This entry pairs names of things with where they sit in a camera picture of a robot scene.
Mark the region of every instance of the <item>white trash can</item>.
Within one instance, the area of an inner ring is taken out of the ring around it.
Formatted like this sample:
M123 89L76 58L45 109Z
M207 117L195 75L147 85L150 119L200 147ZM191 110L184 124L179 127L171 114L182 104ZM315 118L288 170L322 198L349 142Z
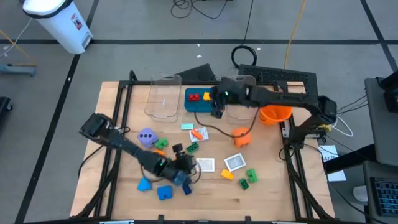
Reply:
M71 54L83 53L93 38L73 0L26 0L23 8Z

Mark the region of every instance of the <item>red block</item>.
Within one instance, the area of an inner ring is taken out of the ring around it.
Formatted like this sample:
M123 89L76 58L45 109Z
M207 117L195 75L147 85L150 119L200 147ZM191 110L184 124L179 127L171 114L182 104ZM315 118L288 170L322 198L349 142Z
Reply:
M188 101L198 101L198 100L200 100L200 95L198 93L189 94Z

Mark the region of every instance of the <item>wheel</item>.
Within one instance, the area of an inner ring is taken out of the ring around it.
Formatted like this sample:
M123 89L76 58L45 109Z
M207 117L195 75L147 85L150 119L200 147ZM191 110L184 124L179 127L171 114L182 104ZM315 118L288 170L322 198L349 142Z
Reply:
M12 110L12 105L10 103L7 105L6 110L8 111Z

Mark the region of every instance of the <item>blue tray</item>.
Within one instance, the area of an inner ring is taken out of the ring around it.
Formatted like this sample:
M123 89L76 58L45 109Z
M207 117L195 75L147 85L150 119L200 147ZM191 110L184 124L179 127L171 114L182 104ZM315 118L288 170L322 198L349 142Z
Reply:
M188 112L210 113L211 103L203 99L205 92L210 92L210 88L187 88L185 90L184 107ZM200 95L199 101L188 101L189 94Z

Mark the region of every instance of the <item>yellow cable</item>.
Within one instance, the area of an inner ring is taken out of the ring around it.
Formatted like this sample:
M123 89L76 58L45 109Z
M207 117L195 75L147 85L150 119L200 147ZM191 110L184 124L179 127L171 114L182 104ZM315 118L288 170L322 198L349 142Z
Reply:
M14 41L11 40L11 38L2 30L0 30L0 33L11 43L14 44ZM27 54L25 52L25 50L23 50L22 48L20 48L18 45L15 45L15 47L21 51L28 59L32 60L29 56L29 54ZM31 66L31 67L36 67L37 65L35 63L33 64L15 64L15 66Z
M302 4L301 10L300 10L300 15L298 15L298 19L297 19L297 21L296 21L296 25L294 26L292 35L290 36L290 39L289 39L289 43L287 44L286 54L285 54L284 69L286 69L287 59L289 58L290 45L291 45L291 43L292 43L294 34L296 33L296 29L297 29L297 26L298 26L298 24L299 24L299 22L300 22L300 20L301 20L301 17L303 16L304 8L305 8L305 0L303 0L303 4Z

